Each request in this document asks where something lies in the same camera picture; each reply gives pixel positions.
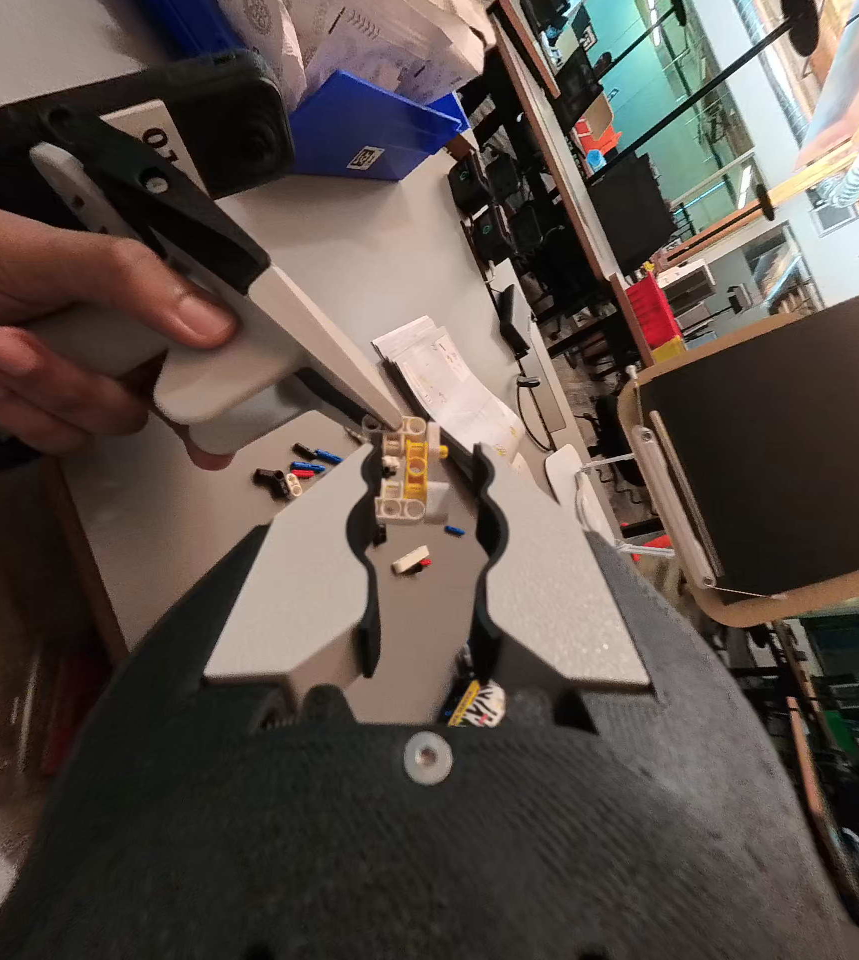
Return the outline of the blue storage bin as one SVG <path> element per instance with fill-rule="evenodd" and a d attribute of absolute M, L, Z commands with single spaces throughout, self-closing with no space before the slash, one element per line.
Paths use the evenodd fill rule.
<path fill-rule="evenodd" d="M 135 1 L 181 59 L 242 49 L 217 2 Z M 454 93 L 422 105 L 338 70 L 290 115 L 296 175 L 399 182 L 470 129 Z"/>

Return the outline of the black desk device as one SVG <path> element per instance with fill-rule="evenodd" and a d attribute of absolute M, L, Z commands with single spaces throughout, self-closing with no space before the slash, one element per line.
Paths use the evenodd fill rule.
<path fill-rule="evenodd" d="M 532 350 L 530 324 L 532 312 L 529 302 L 516 283 L 495 293 L 498 333 L 518 361 Z"/>

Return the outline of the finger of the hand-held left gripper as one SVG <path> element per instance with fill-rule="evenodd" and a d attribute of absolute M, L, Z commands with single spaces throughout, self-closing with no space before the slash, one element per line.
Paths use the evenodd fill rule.
<path fill-rule="evenodd" d="M 216 418 L 188 426 L 187 437 L 213 455 L 231 455 L 308 412 L 340 426 L 361 425 L 367 411 L 313 369 L 298 369 Z"/>
<path fill-rule="evenodd" d="M 231 308 L 231 341 L 202 353 L 173 347 L 154 390 L 160 414 L 189 428 L 215 419 L 298 370 L 314 370 L 383 426 L 403 414 L 373 363 L 278 267 L 242 294 L 213 272 L 184 262 L 188 275 Z"/>

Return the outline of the black floor lamp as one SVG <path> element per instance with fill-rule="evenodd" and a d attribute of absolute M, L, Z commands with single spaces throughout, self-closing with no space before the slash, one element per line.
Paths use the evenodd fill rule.
<path fill-rule="evenodd" d="M 759 58 L 775 42 L 788 38 L 790 46 L 797 55 L 807 58 L 816 51 L 820 39 L 820 14 L 817 3 L 814 1 L 781 1 L 780 10 L 782 20 L 777 26 L 766 33 L 740 56 L 721 68 L 711 79 L 704 82 L 698 89 L 690 93 L 686 99 L 676 106 L 659 121 L 641 134 L 626 149 L 619 151 L 612 162 L 607 162 L 606 170 L 615 171 L 623 163 L 635 160 L 641 150 L 653 138 L 658 137 L 668 127 L 694 109 L 706 96 L 726 84 L 736 73 L 750 62 Z"/>
<path fill-rule="evenodd" d="M 735 210 L 733 213 L 728 214 L 721 220 L 701 230 L 684 243 L 674 247 L 668 252 L 667 260 L 672 263 L 682 263 L 702 253 L 709 247 L 722 242 L 727 237 L 738 233 L 754 222 L 761 219 L 772 222 L 774 217 L 775 210 L 770 194 L 766 188 L 760 187 L 754 202 L 748 203 L 746 206 Z"/>

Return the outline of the red crate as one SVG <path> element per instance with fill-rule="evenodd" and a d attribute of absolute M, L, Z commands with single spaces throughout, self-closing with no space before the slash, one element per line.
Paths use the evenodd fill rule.
<path fill-rule="evenodd" d="M 627 286 L 625 294 L 653 354 L 667 344 L 683 342 L 676 316 L 654 272 L 647 271 L 642 279 Z"/>

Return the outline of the pile of loose lego pieces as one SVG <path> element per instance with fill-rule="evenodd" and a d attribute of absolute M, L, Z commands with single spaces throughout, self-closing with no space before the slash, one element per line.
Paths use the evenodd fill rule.
<path fill-rule="evenodd" d="M 323 448 L 314 448 L 302 442 L 292 444 L 294 459 L 284 469 L 257 468 L 251 482 L 278 501 L 292 501 L 303 496 L 304 487 L 328 470 L 340 465 L 343 457 Z"/>

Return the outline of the black board book stand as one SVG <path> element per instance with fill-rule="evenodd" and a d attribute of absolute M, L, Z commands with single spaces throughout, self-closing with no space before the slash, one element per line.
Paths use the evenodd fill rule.
<path fill-rule="evenodd" d="M 747 628 L 859 598 L 859 295 L 645 368 L 610 402 L 696 604 Z"/>

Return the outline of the small white brick piece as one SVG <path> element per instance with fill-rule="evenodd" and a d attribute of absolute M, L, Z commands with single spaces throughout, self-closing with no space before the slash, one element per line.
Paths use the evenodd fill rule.
<path fill-rule="evenodd" d="M 371 414 L 363 434 L 380 454 L 375 520 L 380 525 L 444 526 L 449 522 L 451 484 L 437 476 L 449 456 L 440 426 L 432 419 L 404 416 L 399 429 L 381 429 Z"/>

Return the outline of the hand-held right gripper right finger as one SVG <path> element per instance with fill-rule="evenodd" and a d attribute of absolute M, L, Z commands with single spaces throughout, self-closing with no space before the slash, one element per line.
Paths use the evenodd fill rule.
<path fill-rule="evenodd" d="M 475 583 L 468 648 L 482 682 L 640 692 L 652 686 L 594 541 L 495 448 L 472 452 Z"/>

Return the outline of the zebra striped lego helicopter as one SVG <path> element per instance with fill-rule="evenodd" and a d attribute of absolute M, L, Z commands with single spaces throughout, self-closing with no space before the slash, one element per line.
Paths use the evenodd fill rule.
<path fill-rule="evenodd" d="M 448 727 L 492 729 L 507 712 L 506 691 L 494 680 L 481 680 L 468 644 L 454 659 L 454 671 L 437 723 Z"/>

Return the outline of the lego instruction booklet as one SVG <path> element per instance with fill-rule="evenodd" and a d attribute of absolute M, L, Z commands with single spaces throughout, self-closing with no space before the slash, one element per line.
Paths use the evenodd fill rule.
<path fill-rule="evenodd" d="M 483 445 L 519 468 L 524 438 L 519 414 L 473 373 L 446 327 L 423 316 L 371 344 L 416 410 L 440 428 L 453 462 L 468 469 L 476 446 Z"/>

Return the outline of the black monitor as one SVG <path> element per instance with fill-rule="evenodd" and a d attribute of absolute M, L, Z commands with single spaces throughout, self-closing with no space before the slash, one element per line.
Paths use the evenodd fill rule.
<path fill-rule="evenodd" d="M 636 273 L 676 233 L 648 153 L 631 153 L 591 179 L 589 197 L 623 275 Z"/>

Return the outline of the bundle of printed paper bags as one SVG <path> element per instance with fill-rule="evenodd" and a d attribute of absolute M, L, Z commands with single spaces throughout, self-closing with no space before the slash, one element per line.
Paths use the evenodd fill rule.
<path fill-rule="evenodd" d="M 260 54 L 289 111 L 343 71 L 428 106 L 484 72 L 495 45 L 483 2 L 219 1 Z"/>

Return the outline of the person's left hand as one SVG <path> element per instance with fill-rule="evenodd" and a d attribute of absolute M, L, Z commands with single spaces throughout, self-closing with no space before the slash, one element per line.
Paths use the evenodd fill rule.
<path fill-rule="evenodd" d="M 119 311 L 202 351 L 228 342 L 236 327 L 230 311 L 138 241 L 0 210 L 0 428 L 52 457 L 138 433 L 151 411 L 135 374 L 119 380 L 77 366 L 26 330 L 79 305 Z"/>

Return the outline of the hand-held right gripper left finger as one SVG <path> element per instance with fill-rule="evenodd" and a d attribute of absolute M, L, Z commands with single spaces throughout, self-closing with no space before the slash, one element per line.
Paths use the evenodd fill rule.
<path fill-rule="evenodd" d="M 207 661 L 219 684 L 268 681 L 291 698 L 340 690 L 376 673 L 382 647 L 378 578 L 381 460 L 364 443 L 268 525 Z"/>

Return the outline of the black cube device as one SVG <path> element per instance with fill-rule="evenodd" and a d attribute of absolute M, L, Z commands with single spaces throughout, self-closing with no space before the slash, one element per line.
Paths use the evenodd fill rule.
<path fill-rule="evenodd" d="M 492 202 L 493 194 L 480 153 L 469 150 L 447 173 L 452 200 L 462 218 L 472 219 Z"/>
<path fill-rule="evenodd" d="M 490 203 L 472 220 L 470 242 L 477 260 L 497 266 L 516 253 L 507 215 L 499 204 Z"/>

